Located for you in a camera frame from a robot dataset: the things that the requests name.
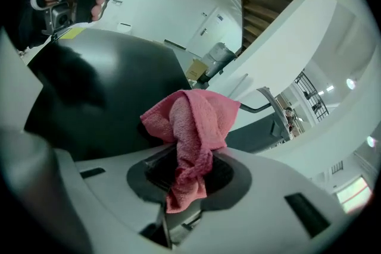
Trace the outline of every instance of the pink towel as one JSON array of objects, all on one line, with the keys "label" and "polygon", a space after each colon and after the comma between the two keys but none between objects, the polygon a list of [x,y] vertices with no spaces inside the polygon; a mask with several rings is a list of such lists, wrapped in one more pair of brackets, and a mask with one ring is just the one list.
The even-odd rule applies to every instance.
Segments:
[{"label": "pink towel", "polygon": [[212,150],[226,147],[240,102],[216,92],[180,90],[157,103],[140,118],[151,136],[177,141],[176,181],[167,195],[167,213],[184,211],[207,196],[203,175],[212,169]]}]

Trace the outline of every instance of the yellow sticky note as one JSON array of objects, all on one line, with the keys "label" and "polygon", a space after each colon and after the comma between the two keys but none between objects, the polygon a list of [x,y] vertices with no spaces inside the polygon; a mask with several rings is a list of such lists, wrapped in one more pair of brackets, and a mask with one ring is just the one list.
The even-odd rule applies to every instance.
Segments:
[{"label": "yellow sticky note", "polygon": [[60,39],[73,39],[74,37],[76,37],[79,33],[81,33],[84,29],[86,28],[72,28],[70,29],[68,32],[66,32],[65,34],[63,34]]}]

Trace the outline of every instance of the camera lens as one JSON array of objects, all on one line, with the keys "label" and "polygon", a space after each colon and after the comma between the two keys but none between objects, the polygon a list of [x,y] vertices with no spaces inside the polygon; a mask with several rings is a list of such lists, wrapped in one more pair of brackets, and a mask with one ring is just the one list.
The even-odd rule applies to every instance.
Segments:
[{"label": "camera lens", "polygon": [[67,21],[67,15],[62,15],[60,19],[58,20],[58,23],[60,25],[63,25]]}]

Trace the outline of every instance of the black table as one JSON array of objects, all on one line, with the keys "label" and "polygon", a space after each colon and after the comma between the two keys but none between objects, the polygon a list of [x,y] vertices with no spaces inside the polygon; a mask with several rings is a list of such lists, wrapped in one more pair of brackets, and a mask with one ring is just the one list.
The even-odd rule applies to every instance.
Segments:
[{"label": "black table", "polygon": [[86,29],[46,45],[29,64],[43,83],[25,129],[75,161],[158,146],[140,115],[190,85],[174,52],[159,43]]}]

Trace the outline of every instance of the ceiling light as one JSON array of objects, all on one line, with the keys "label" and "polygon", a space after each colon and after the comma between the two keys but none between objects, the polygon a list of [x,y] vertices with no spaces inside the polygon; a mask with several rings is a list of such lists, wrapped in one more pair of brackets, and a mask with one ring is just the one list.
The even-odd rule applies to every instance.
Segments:
[{"label": "ceiling light", "polygon": [[346,79],[346,85],[348,86],[349,89],[353,90],[356,87],[356,82],[351,79]]},{"label": "ceiling light", "polygon": [[368,137],[367,138],[367,143],[370,147],[375,147],[376,145],[376,139],[374,137]]}]

